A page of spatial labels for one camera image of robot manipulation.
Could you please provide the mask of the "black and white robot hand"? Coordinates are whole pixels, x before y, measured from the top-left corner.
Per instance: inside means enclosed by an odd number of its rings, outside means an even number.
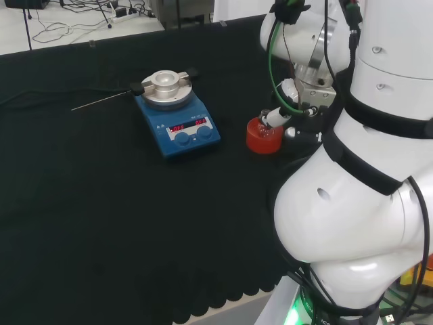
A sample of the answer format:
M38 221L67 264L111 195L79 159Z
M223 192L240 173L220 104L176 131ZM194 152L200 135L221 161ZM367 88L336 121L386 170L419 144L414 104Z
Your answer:
M262 110L258 120L264 126L266 135L282 127L282 138L285 142L317 145L322 142L324 133L338 117L340 108L341 105L336 100L329 107L320 106L314 116L295 116L285 108L278 107L273 110Z

